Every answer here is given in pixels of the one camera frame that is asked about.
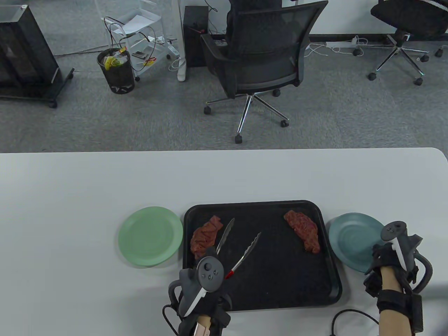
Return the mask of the person's right hand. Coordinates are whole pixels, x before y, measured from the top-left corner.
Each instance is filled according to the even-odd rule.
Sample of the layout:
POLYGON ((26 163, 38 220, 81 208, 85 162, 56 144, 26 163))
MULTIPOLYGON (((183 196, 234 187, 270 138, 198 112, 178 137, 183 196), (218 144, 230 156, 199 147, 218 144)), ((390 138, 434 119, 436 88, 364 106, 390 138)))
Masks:
POLYGON ((395 290, 411 295, 411 283, 415 283, 419 268, 416 266, 413 253, 402 254, 405 267, 400 264, 397 251, 392 243, 373 246, 373 262, 369 266, 364 281, 365 291, 372 297, 378 297, 381 290, 395 290))

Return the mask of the person's left hand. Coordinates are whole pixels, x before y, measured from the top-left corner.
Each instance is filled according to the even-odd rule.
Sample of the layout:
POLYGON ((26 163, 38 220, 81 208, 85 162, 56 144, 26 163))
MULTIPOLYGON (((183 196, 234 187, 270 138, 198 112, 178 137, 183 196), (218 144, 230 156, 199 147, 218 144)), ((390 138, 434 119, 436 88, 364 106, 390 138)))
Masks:
POLYGON ((179 279, 170 285, 180 287, 180 295, 173 301, 180 324, 179 336, 221 336, 230 321, 228 311, 232 307, 225 290, 226 273, 214 247, 206 250, 194 268, 179 271, 179 279))

